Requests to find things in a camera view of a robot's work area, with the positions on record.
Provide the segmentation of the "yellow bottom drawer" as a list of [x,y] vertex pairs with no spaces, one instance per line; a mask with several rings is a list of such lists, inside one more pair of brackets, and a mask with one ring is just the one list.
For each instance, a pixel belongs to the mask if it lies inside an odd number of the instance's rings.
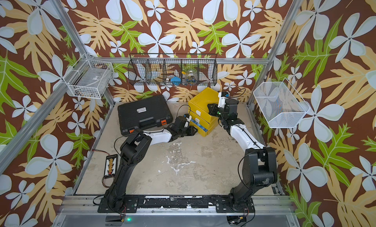
[[190,125],[194,126],[202,137],[206,137],[218,126],[218,121],[213,120],[212,122],[208,123],[201,118],[193,118],[190,121]]

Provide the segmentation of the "blue trash bag roll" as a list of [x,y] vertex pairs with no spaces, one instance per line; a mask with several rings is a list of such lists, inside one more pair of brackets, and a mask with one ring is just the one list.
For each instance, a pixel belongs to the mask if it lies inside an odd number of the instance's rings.
[[204,126],[202,126],[201,124],[199,124],[197,121],[193,121],[193,123],[194,123],[195,125],[197,125],[201,130],[203,130],[203,131],[205,131],[205,132],[208,131],[208,129],[206,129]]

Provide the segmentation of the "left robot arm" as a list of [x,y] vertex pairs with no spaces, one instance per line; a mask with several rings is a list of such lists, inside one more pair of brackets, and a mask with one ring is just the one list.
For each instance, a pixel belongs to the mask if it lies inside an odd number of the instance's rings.
[[131,134],[120,147],[119,167],[112,185],[99,204],[99,213],[126,211],[130,205],[126,200],[126,188],[133,170],[146,156],[151,145],[169,143],[180,137],[194,136],[198,129],[190,125],[190,119],[179,116],[175,122],[159,131],[143,131]]

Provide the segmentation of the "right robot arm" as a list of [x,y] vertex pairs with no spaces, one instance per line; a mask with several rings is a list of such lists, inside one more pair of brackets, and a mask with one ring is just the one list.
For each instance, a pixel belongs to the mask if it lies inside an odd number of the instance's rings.
[[275,150],[263,145],[248,131],[238,118],[238,104],[237,100],[229,98],[208,104],[209,115],[217,117],[221,127],[244,150],[237,167],[240,183],[231,189],[227,204],[233,212],[249,209],[251,197],[257,191],[278,181]]

